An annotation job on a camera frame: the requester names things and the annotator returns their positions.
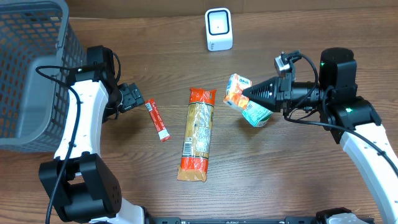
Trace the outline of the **orange tissue pack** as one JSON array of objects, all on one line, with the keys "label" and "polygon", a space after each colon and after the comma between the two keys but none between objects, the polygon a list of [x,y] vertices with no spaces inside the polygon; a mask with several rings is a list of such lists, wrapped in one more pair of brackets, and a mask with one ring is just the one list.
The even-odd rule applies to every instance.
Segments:
[{"label": "orange tissue pack", "polygon": [[234,110],[242,112],[246,109],[249,98],[243,95],[243,90],[252,86],[252,81],[234,73],[226,86],[223,102]]}]

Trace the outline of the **red snack stick packet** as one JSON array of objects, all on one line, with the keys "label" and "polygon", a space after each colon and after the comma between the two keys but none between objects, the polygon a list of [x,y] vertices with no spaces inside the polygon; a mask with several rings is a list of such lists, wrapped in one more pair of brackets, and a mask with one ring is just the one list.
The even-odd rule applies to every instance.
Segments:
[{"label": "red snack stick packet", "polygon": [[165,124],[163,122],[163,119],[159,113],[159,110],[157,108],[155,100],[153,98],[150,98],[149,100],[147,100],[145,102],[145,106],[151,116],[153,124],[156,128],[157,134],[159,135],[159,139],[162,142],[165,142],[165,141],[171,139],[171,136],[170,136],[169,132],[167,131]]}]

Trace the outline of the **orange long noodle package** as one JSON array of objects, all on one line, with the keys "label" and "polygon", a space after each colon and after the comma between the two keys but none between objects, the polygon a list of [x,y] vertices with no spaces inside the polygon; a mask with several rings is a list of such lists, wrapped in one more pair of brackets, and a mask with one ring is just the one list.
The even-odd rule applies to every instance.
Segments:
[{"label": "orange long noodle package", "polygon": [[177,179],[207,180],[216,90],[191,88]]}]

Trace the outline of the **green lid white jar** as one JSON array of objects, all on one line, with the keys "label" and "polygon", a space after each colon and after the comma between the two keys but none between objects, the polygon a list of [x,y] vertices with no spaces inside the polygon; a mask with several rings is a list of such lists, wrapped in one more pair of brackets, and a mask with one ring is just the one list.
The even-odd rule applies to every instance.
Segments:
[{"label": "green lid white jar", "polygon": [[264,119],[259,120],[259,121],[256,123],[256,127],[258,127],[258,128],[263,127],[264,125],[267,124],[268,120],[269,120],[269,116],[268,116],[268,117],[265,117]]}]

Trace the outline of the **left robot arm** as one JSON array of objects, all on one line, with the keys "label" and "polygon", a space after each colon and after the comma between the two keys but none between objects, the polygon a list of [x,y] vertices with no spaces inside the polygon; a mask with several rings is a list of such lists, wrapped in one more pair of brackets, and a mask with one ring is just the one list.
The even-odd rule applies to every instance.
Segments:
[{"label": "left robot arm", "polygon": [[151,224],[154,218],[143,206],[122,196],[116,176],[100,153],[101,127],[144,104],[135,83],[119,83],[121,64],[116,53],[102,45],[89,47],[87,64],[58,67],[68,73],[69,106],[62,140],[54,159],[39,167],[39,179],[49,196],[45,221],[56,211],[63,222]]}]

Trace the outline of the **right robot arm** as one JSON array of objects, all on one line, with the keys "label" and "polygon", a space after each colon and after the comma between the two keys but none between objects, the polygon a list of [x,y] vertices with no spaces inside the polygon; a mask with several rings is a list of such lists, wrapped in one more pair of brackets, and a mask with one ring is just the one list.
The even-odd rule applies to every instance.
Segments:
[{"label": "right robot arm", "polygon": [[357,94],[357,63],[350,49],[324,50],[312,61],[314,82],[296,82],[300,51],[274,59],[278,73],[243,90],[243,95],[291,123],[321,126],[349,155],[365,181],[384,223],[397,223],[397,156],[373,105]]}]

